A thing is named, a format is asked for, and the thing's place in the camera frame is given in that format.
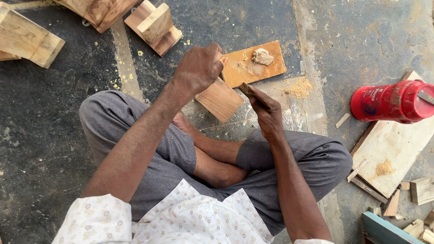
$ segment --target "leg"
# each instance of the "leg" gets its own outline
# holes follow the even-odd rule
[[[294,158],[315,199],[321,200],[352,167],[352,158],[346,148],[330,138],[305,132],[285,131]],[[284,227],[277,195],[276,170],[268,142],[256,130],[241,146],[237,156],[241,168],[259,169],[246,180],[219,189],[223,197],[243,188],[261,215],[272,235]]]

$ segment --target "red plastic container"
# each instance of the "red plastic container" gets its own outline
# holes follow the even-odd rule
[[[434,115],[434,105],[417,96],[421,90],[434,97],[434,85],[418,79],[393,85],[363,86],[351,98],[351,112],[362,121],[418,122]]]

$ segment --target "white floral shirt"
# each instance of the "white floral shirt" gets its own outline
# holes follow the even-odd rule
[[[52,243],[269,244],[273,239],[243,189],[220,202],[199,194],[182,179],[138,223],[131,221],[131,206],[110,194],[78,198]],[[295,244],[332,243],[297,240]]]

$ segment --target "wooden plank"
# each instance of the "wooden plank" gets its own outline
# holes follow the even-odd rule
[[[351,179],[351,182],[354,183],[354,184],[356,184],[358,187],[360,187],[361,189],[363,189],[365,192],[367,192],[369,195],[373,196],[374,198],[376,198],[380,202],[387,203],[387,199],[386,198],[384,198],[383,196],[381,196],[380,194],[378,194],[376,191],[374,191],[371,188],[369,188],[367,185],[363,184],[361,181],[353,178],[353,179]]]
[[[271,56],[275,58],[270,65],[266,66],[253,63],[251,60],[253,57],[253,52],[258,48],[264,48],[270,53]],[[279,41],[265,43],[233,53],[228,53],[223,55],[223,57],[229,59],[228,65],[222,72],[223,80],[231,88],[237,87],[243,82],[248,84],[286,72]]]
[[[424,224],[429,226],[431,228],[431,230],[434,230],[434,209],[425,218]]]
[[[396,190],[393,197],[390,199],[389,205],[386,208],[386,211],[384,211],[384,216],[395,216],[396,211],[398,209],[398,203],[399,203],[399,193],[401,190]]]
[[[411,200],[418,205],[434,201],[434,181],[431,177],[423,177],[410,182]]]
[[[244,99],[220,78],[195,98],[223,124],[244,103]]]
[[[21,57],[17,55],[13,55],[11,53],[0,51],[0,61],[15,60],[15,59],[21,59]]]
[[[416,72],[410,71],[404,79],[421,78]],[[369,163],[358,175],[389,198],[432,135],[434,116],[410,125],[394,121],[372,122],[351,152],[355,163],[353,168],[366,158]]]
[[[434,244],[434,233],[428,229],[425,229],[422,233],[422,239],[428,244]]]
[[[382,244],[423,244],[417,238],[367,211],[362,213],[363,231]]]
[[[140,36],[144,41],[144,37],[141,32],[137,29],[137,26],[142,23],[156,8],[148,0],[143,1],[137,9],[124,20],[136,34]],[[169,31],[163,34],[157,42],[148,43],[148,45],[158,53],[161,57],[166,54],[166,52],[173,47],[182,38],[182,32],[178,30],[175,26],[172,26]]]
[[[420,219],[415,220],[412,224],[404,229],[405,232],[409,233],[411,236],[419,239],[422,232],[424,231],[424,222]]]
[[[345,122],[345,120],[348,119],[349,116],[349,113],[344,114],[344,116],[342,116],[342,118],[336,123],[336,129],[338,129]]]

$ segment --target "concrete floor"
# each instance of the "concrete floor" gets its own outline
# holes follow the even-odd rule
[[[184,38],[160,59],[121,22],[100,35],[62,7],[26,10],[34,5],[9,1],[69,44],[49,70],[28,60],[0,63],[0,236],[4,243],[49,243],[94,172],[78,119],[80,102],[96,89],[113,89],[110,80],[124,73],[128,77],[130,72],[134,79],[122,89],[138,89],[143,96],[140,92],[134,96],[154,101],[182,53],[191,48],[183,44],[187,39],[198,45],[216,40],[225,52],[278,39],[288,55],[288,73],[254,85],[281,102],[286,129],[330,136],[348,150],[369,123],[353,117],[339,129],[335,123],[350,111],[349,100],[358,87],[392,84],[409,70],[434,82],[431,0],[262,1],[259,6],[264,14],[258,20],[253,18],[258,6],[249,1],[165,2],[174,6],[174,24]],[[232,22],[229,27],[224,24],[227,17],[236,24],[233,29]],[[143,57],[137,55],[139,50],[145,53]],[[313,87],[307,98],[295,99],[281,90],[302,78]],[[258,126],[248,102],[225,125],[197,102],[190,102],[183,111],[214,138],[243,140]],[[433,177],[433,160],[434,139],[404,180]],[[360,242],[360,214],[372,205],[379,202],[345,181],[319,202],[337,244]],[[416,218],[424,219],[433,208],[432,202],[412,204],[410,192],[404,191],[398,212],[405,219],[387,220],[402,228]],[[285,231],[274,241],[289,242]]]

